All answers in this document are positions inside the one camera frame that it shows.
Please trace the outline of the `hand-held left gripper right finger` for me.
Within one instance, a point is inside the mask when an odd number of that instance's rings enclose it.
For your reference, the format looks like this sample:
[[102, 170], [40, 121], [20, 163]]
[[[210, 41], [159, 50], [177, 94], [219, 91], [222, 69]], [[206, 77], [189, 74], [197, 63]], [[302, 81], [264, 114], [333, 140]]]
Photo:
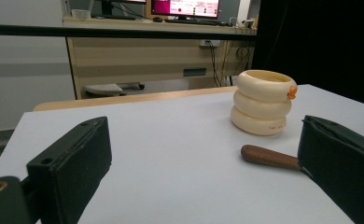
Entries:
[[306, 116], [298, 149], [301, 170], [356, 224], [364, 224], [364, 136]]

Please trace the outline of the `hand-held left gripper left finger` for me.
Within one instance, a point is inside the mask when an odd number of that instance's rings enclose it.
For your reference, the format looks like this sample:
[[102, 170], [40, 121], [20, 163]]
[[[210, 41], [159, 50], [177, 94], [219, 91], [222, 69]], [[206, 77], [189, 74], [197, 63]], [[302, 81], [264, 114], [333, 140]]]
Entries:
[[29, 161], [42, 224], [77, 224], [111, 164], [106, 117], [79, 123]]

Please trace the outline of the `wooden hairbrush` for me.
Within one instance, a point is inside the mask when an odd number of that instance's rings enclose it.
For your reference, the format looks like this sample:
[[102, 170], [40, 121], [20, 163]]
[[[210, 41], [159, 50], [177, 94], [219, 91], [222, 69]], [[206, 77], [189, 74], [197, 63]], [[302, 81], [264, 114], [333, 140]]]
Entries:
[[294, 171], [299, 171], [299, 161], [297, 158], [269, 150], [268, 148], [244, 145], [241, 148], [241, 155], [245, 161], [255, 164], [268, 165]]

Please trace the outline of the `cream ringed holder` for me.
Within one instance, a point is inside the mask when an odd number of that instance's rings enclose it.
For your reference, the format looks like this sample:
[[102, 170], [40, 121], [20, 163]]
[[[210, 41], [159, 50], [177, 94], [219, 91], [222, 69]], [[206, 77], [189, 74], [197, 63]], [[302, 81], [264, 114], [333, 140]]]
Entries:
[[231, 109], [235, 126], [264, 136], [285, 129], [298, 90], [293, 78], [272, 71], [247, 70], [237, 77], [236, 86]]

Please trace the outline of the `grey chair base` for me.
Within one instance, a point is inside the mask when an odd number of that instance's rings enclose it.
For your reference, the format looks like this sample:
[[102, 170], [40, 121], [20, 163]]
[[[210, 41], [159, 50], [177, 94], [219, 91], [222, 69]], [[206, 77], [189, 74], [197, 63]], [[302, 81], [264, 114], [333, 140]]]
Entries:
[[110, 83], [110, 84], [96, 84], [86, 85], [83, 87], [85, 92], [101, 96], [115, 96], [126, 95], [125, 90], [143, 90], [146, 87], [144, 83]]

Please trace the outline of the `beige wooden desk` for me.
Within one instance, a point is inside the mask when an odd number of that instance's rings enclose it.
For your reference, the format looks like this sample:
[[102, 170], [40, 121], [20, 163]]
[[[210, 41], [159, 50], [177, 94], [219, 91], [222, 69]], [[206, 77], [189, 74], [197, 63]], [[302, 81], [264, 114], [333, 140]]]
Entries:
[[[211, 26], [154, 22], [151, 20], [122, 21], [63, 19], [66, 28], [96, 28], [140, 31], [172, 31], [186, 33], [250, 34], [244, 27]], [[220, 40], [217, 48], [199, 47], [201, 40], [68, 37], [70, 64], [77, 98], [88, 94], [86, 85], [107, 83], [147, 84], [149, 81], [185, 79], [190, 89], [211, 88], [215, 79], [220, 84], [235, 76], [251, 62], [254, 41]]]

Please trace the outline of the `black curtain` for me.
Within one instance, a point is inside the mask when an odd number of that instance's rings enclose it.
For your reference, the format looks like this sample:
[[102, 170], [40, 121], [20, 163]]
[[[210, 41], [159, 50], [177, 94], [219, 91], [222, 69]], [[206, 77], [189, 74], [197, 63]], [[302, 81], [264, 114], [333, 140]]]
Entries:
[[364, 103], [364, 0], [261, 0], [252, 67]]

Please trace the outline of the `clear plastic container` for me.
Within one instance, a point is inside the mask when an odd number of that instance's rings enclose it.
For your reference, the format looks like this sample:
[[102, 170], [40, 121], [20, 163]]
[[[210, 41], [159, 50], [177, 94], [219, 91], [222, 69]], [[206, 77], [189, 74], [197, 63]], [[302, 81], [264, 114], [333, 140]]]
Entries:
[[78, 20], [88, 20], [91, 17], [91, 13], [88, 10], [72, 9], [72, 17]]

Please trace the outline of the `dark computer monitor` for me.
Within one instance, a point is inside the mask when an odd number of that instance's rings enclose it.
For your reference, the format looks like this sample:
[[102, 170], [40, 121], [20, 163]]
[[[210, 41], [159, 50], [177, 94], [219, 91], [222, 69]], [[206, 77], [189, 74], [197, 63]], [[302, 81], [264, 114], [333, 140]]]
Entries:
[[146, 5], [147, 0], [101, 0], [101, 12], [105, 15], [142, 18]]

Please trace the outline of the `white power strip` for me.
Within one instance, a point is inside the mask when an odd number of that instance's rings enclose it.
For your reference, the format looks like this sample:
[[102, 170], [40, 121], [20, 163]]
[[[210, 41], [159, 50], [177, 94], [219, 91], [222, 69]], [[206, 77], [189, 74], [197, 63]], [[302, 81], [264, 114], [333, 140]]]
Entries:
[[219, 47], [221, 44], [220, 40], [201, 40], [199, 43], [199, 47], [203, 47], [203, 48], [217, 48]]

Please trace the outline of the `black keyboard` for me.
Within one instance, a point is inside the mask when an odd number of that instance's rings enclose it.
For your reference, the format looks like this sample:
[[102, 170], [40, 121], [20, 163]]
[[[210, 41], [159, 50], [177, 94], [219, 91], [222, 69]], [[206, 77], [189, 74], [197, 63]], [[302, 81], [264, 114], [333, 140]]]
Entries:
[[195, 20], [164, 20], [165, 22], [169, 23], [178, 23], [178, 24], [196, 24], [196, 25], [212, 25], [212, 26], [219, 26], [221, 25], [221, 21], [207, 21], [207, 20], [201, 20], [201, 21], [195, 21]]

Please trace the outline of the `lit computer monitor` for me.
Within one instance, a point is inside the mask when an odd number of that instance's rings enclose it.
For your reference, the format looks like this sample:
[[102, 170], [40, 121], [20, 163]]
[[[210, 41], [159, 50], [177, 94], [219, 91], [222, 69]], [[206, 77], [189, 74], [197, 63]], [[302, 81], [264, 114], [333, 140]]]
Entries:
[[216, 19], [220, 0], [151, 0], [151, 13]]

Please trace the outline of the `black frame bar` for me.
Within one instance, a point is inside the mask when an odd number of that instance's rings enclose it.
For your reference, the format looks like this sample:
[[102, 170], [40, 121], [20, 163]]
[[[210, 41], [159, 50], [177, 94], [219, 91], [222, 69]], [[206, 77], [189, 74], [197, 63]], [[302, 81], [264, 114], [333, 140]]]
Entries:
[[256, 41], [250, 34], [186, 33], [172, 31], [140, 31], [117, 29], [41, 27], [0, 24], [0, 35], [53, 36], [53, 37], [101, 37], [101, 38], [155, 38], [155, 39], [214, 39]]

